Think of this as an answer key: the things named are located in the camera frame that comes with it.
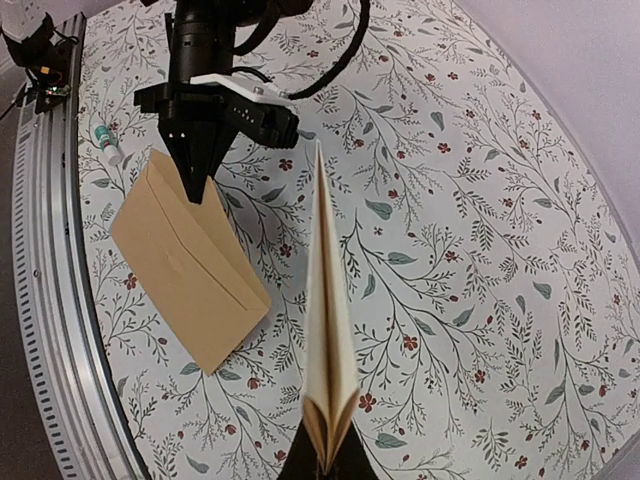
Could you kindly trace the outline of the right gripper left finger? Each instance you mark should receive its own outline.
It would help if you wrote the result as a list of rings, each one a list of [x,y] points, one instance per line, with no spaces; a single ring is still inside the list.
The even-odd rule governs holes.
[[[301,422],[296,431],[291,447],[287,453],[285,463],[278,480],[317,480],[323,474],[318,462],[316,451]]]

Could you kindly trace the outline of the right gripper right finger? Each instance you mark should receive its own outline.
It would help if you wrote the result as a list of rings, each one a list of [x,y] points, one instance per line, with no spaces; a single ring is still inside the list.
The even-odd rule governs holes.
[[[378,480],[353,424],[338,450],[332,466],[335,480]]]

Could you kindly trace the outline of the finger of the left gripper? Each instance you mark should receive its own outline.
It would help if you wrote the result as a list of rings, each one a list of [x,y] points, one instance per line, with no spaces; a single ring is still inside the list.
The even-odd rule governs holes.
[[[169,130],[162,131],[161,136],[178,170],[188,200],[194,204],[201,204],[207,164],[199,153],[196,136],[192,132]]]
[[[226,122],[201,124],[197,138],[197,180],[201,185],[208,177],[215,177],[238,133],[238,128]]]

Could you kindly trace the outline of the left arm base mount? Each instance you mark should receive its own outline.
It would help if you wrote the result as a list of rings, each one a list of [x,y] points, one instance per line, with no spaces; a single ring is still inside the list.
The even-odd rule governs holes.
[[[35,113],[61,105],[71,92],[71,66],[80,40],[58,30],[47,12],[34,4],[5,4],[1,14],[1,36],[13,62],[24,69],[35,97]]]

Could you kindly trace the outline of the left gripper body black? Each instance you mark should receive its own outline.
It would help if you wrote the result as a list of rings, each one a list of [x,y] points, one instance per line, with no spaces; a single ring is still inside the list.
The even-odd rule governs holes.
[[[238,135],[228,109],[239,95],[220,85],[164,82],[137,90],[134,105],[142,113],[156,114],[158,131],[168,150],[199,150],[209,141],[229,150]]]

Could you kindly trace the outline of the brown kraft envelope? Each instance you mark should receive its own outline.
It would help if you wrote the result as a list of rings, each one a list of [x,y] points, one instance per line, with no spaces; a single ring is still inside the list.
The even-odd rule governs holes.
[[[271,299],[212,180],[188,200],[168,155],[153,150],[111,236],[158,313],[206,374],[267,315]]]

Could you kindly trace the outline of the green white glue stick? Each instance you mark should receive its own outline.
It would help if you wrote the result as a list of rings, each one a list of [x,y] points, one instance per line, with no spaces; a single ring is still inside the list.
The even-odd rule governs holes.
[[[118,148],[110,129],[101,122],[94,123],[91,131],[98,142],[100,150],[110,166],[118,165],[122,160],[122,154]]]

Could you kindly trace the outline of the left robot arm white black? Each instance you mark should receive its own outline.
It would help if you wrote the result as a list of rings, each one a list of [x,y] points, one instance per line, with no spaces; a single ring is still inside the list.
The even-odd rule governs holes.
[[[306,13],[308,1],[179,1],[165,17],[170,65],[166,82],[142,88],[134,104],[158,117],[158,131],[187,198],[201,203],[238,134],[274,149],[291,149],[298,117],[283,105],[228,86],[192,83],[206,74],[231,77],[233,60],[255,50],[282,18]]]

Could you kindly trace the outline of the cream letter paper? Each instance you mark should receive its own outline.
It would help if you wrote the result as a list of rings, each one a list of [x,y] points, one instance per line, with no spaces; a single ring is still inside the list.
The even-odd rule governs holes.
[[[350,429],[359,399],[346,280],[320,142],[307,267],[306,367],[303,423],[323,474],[328,474]]]

